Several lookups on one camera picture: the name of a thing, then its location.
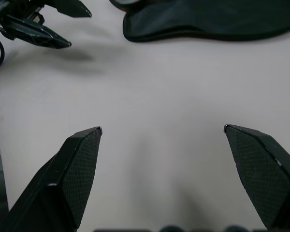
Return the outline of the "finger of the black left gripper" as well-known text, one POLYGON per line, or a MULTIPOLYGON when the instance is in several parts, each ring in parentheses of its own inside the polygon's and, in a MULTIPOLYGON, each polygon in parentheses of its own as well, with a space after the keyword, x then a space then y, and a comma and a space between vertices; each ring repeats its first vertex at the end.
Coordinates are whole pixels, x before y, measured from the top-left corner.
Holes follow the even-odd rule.
POLYGON ((92 17, 90 10, 79 0, 43 0, 43 3, 73 18, 92 17))
POLYGON ((28 19, 7 15, 0 25, 0 32, 10 40, 20 39, 35 46, 53 49, 68 48, 72 45, 51 29, 28 19))

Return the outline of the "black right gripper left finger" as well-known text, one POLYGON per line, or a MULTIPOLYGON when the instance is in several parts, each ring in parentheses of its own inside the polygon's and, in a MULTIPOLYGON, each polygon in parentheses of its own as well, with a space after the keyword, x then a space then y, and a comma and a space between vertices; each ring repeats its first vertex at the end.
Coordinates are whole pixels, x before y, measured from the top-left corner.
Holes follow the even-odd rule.
POLYGON ((1 232, 75 232, 79 229, 95 176, 101 127, 68 137, 26 186, 1 232))

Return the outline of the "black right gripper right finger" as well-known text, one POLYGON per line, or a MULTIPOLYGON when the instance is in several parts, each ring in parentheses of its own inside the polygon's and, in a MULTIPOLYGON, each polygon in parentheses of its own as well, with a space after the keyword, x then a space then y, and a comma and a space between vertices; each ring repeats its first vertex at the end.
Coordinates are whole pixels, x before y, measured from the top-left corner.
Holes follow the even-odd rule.
POLYGON ((290 231, 290 154, 270 135, 226 124, 240 181, 268 230, 290 231))

